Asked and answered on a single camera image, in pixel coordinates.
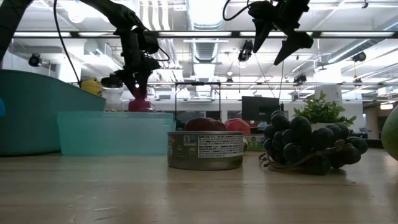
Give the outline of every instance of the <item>yellow object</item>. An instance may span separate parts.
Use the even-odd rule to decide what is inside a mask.
[[[97,96],[101,96],[101,84],[95,78],[89,78],[81,83],[81,89]]]

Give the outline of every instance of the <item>teal bin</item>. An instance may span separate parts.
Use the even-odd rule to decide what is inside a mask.
[[[172,113],[61,112],[61,152],[66,156],[167,155]]]
[[[103,111],[105,105],[56,78],[14,70],[0,70],[0,98],[0,156],[60,151],[58,112]]]

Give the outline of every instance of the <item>tin can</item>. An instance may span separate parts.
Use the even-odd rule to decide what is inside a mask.
[[[167,162],[188,170],[235,169],[243,161],[243,133],[177,131],[169,133]]]

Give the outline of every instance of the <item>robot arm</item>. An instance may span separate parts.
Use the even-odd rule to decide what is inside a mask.
[[[115,35],[120,36],[122,56],[125,66],[116,72],[133,95],[146,96],[146,87],[152,71],[160,68],[153,58],[146,57],[143,52],[154,54],[159,50],[156,37],[146,31],[146,27],[136,13],[128,7],[110,0],[81,0],[95,8],[116,27]],[[33,0],[4,0],[0,6],[0,61],[11,43],[12,37],[27,7]]]

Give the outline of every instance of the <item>ceiling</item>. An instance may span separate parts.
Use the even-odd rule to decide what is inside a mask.
[[[215,1],[223,2],[222,0],[200,0],[203,2],[202,8],[195,8],[199,13],[206,15],[209,11],[209,5]],[[132,1],[115,1],[124,4],[130,8],[135,7],[135,3],[139,2],[140,18],[145,20],[144,23],[148,28],[155,30],[156,23],[162,24],[162,15],[164,11],[161,6],[165,2],[157,1],[160,4],[158,9],[159,19],[154,17],[153,7],[157,7],[156,3],[151,0],[132,0]],[[338,31],[368,31],[378,30],[377,28],[392,19],[397,15],[396,11],[398,8],[398,0],[369,0],[369,6],[366,9],[361,7],[364,4],[362,0],[311,0],[310,10],[303,14],[300,20],[299,30],[313,31],[313,30],[338,30]],[[187,12],[185,10],[184,0],[173,0],[167,1],[168,3],[168,23],[171,30],[189,30],[187,22]],[[98,11],[90,8],[89,6],[82,6],[79,3],[79,7],[73,8],[72,5],[77,4],[73,1],[58,1],[58,20],[62,31],[110,31],[114,30],[114,27],[106,22]],[[232,0],[228,6],[227,15],[228,17],[237,13],[242,7],[246,5],[246,0]],[[36,0],[28,8],[24,14],[23,20],[21,21],[18,31],[54,31],[55,23],[53,21],[52,12],[53,1]],[[80,23],[74,23],[71,21],[69,11],[75,10],[75,13],[84,12],[86,17]],[[232,21],[225,22],[224,30],[254,30],[254,25],[251,22],[247,12],[243,12],[237,18]],[[191,44],[184,43],[185,39],[174,39],[172,40],[174,45],[174,51],[178,58],[179,64],[183,67],[182,75],[186,80],[195,77],[195,69],[192,65],[192,48]],[[269,82],[280,82],[282,75],[283,81],[292,81],[293,77],[297,73],[299,66],[302,66],[304,72],[309,80],[312,79],[314,74],[313,64],[314,58],[319,55],[328,55],[336,52],[342,47],[352,43],[355,39],[315,39],[312,48],[300,49],[292,56],[288,57],[283,63],[278,66],[273,66],[273,61],[282,47],[282,39],[267,39],[263,46],[260,48],[256,55],[253,55],[247,62],[246,67],[239,67],[237,60],[238,50],[244,43],[244,38],[233,38],[223,39],[226,43],[218,44],[218,55],[213,61],[217,63],[215,65],[214,72],[212,74],[213,80],[219,80],[225,82],[227,72],[232,72],[232,77],[235,82],[263,82],[264,76],[266,76]],[[96,62],[92,58],[84,56],[79,50],[74,52],[76,46],[84,45],[85,39],[67,39],[67,49],[72,55],[78,58],[79,62],[82,63],[83,71],[82,75],[96,76],[98,78],[105,77],[112,72],[109,67],[103,65],[103,63]],[[118,39],[98,39],[101,44],[108,44],[113,50],[113,59],[119,63],[123,63],[123,58],[120,57],[121,43]],[[16,39],[16,43],[23,45],[24,47],[29,46],[54,46],[59,47],[60,41],[58,39]],[[338,64],[341,68],[341,74],[343,81],[352,82],[354,75],[371,75],[375,71],[383,69],[387,66],[398,63],[398,39],[386,39],[382,42],[366,49],[364,53],[367,55],[365,62],[358,62],[355,65],[352,61],[342,61]],[[55,63],[58,60],[54,55],[54,58],[46,58],[53,60]],[[398,72],[396,70],[390,70],[388,72],[380,73],[372,76],[372,78],[365,79],[364,82],[383,82],[386,79],[398,78]]]

